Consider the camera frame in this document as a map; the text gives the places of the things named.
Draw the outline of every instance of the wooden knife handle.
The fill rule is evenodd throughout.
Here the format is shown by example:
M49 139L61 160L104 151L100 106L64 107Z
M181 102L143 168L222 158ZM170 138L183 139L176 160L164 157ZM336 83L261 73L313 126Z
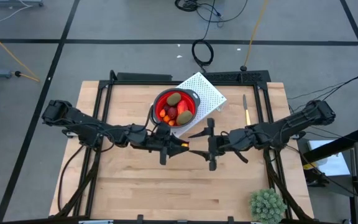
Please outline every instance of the wooden knife handle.
M249 112L246 110L246 125L251 125L251 119L249 119Z

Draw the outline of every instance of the gray floor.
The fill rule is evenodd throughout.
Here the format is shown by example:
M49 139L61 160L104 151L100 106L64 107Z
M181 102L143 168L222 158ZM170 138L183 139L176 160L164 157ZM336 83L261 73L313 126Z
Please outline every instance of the gray floor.
M44 2L43 8L26 9L0 23L0 38L59 39L74 0ZM230 18L239 12L243 2L217 0L216 4L224 18ZM347 3L358 25L358 0L347 0ZM211 24L207 39L249 40L261 6L262 1L249 0L238 19L226 23L223 28ZM0 7L0 18L17 8ZM204 35L205 29L205 21L195 12L179 11L173 0L81 0L68 38L197 39ZM255 39L357 41L337 0L271 0ZM57 44L7 44L7 47L40 76L42 82L32 82L23 77L0 78L0 201ZM248 49L247 45L213 47L215 58L206 68L209 72L238 70ZM209 53L203 46L196 50L201 59L208 57ZM24 72L2 48L0 68ZM358 46L255 45L248 68L269 70L272 81L284 82L287 96L291 97L356 77ZM191 45L186 44L65 44L45 103L51 99L75 103L83 80L106 79L110 69L167 73L172 74L175 80L184 80L199 70L191 56ZM290 103L297 107L313 97ZM347 134L358 129L358 82L345 86L328 102L337 119L324 127L326 130ZM58 128L47 127L39 121L5 221L48 215L65 142ZM350 217L347 198L321 189L310 189L310 194L316 218L338 222Z

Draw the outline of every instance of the yellow cable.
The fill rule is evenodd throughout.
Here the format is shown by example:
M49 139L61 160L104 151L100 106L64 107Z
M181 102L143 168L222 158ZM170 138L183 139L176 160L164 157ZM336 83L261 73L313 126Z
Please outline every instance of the yellow cable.
M36 82L40 82L40 80L38 80L38 79L36 79L36 78L33 78L33 77L29 76L29 75L24 75L23 73L20 73L20 75L22 75L22 76L24 76L24 77L26 77L26 78L29 78L29 79L31 79L31 80L34 80L34 81L36 81Z
M256 33L256 30L258 29L259 23L260 23L260 21L262 20L262 17L263 17L263 15L264 15L264 13L265 13L266 6L267 6L268 1L269 1L269 0L264 0L264 5L262 6L262 10L260 11L258 21L256 22L256 25L255 25L255 27L254 27L254 31L252 31L251 39L250 39L250 41L249 41L249 46L248 46L247 58L246 58L246 61L244 62L244 66L247 65L248 58L249 58L249 54L251 53L252 41L253 41L253 39L254 39L254 35L255 35L255 33Z
M3 45L1 42L0 42L0 46L1 46L3 49L5 49L5 51L6 51L10 56L12 56L12 58L13 58L17 63L19 63L20 65L22 65L28 72L30 72L31 75L33 75L33 76L34 76L36 79L38 79L38 81L39 81L40 78L39 78L37 75L35 75L34 72L32 72L29 68L27 68L27 66L24 65L19 59L17 59L17 58L15 57L15 55L14 55L11 51L9 51L9 50L5 47L5 45Z

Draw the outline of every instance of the black metal frame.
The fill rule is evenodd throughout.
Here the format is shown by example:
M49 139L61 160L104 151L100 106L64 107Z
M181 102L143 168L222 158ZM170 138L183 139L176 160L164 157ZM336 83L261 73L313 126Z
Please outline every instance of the black metal frame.
M258 80L257 82L247 82L247 80L245 80L245 78L244 78L244 75L246 75L247 73L250 75L259 73L262 75L260 77L256 78L256 80ZM125 75L125 73L118 73L117 75L118 76ZM268 121L274 122L272 107L270 104L269 92L268 92L267 83L266 83L266 81L270 81L268 71L209 73L209 74L206 74L206 77L208 77L208 75L210 75L209 77L210 78L212 77L212 79L213 79L213 76L215 76L215 75L231 75L232 77L233 77L233 75L237 76L235 81L233 80L233 81L229 81L229 82L214 82L210 79L211 83L215 86L252 86L254 89L257 114L258 114L258 119L259 119L260 123L264 122L264 117L263 117L263 112L262 112L262 104L260 102L260 95L259 95L259 89L262 89L263 94L264 94L266 109L267 109ZM110 72L110 80L100 80L99 81L98 92L96 94L95 106L94 106L94 110L93 110L93 117L96 118L99 113L102 92L105 88L107 88L108 92L106 94L106 100L104 103L102 121L106 121L106 119L107 119L113 85L179 85L180 83L181 83L180 81L158 81L158 82L156 82L156 81L120 81L117 79L117 76L115 75L115 73L113 71L111 71ZM88 164L90 163L90 153L91 153L91 149L87 148L86 152L85 152L85 156L84 156L84 162L83 162L83 167L81 170L79 184L81 184L82 181L84 181L86 173L88 171ZM284 184L284 186L286 186L284 170L283 170L280 154L278 152L275 152L275 156L277 157L276 162L277 162L277 172L278 172L279 179ZM100 155L97 158L95 157L95 159L98 160L97 161L98 165L99 165L99 157L100 157ZM88 194L88 199L87 199L86 208L85 208L85 216L86 217L90 217L90 215L91 215L94 190L95 190L95 186L96 186L96 178L97 177L94 177L92 179L90 187L89 187L89 194ZM268 176L268 182L269 182L269 187L275 189L274 181L269 176ZM74 207L73 216L79 215L80 206L81 206L81 198L82 197L80 197L80 199L78 199L78 201ZM287 219L292 219L291 209L286 210L285 216Z

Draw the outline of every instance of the knife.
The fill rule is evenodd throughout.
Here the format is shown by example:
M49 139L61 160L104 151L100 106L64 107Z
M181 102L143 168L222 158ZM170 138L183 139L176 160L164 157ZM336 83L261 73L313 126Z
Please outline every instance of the knife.
M247 107L247 98L245 94L242 96L242 105L244 106L244 110L246 111L246 125L251 125L251 120L249 119L249 112Z

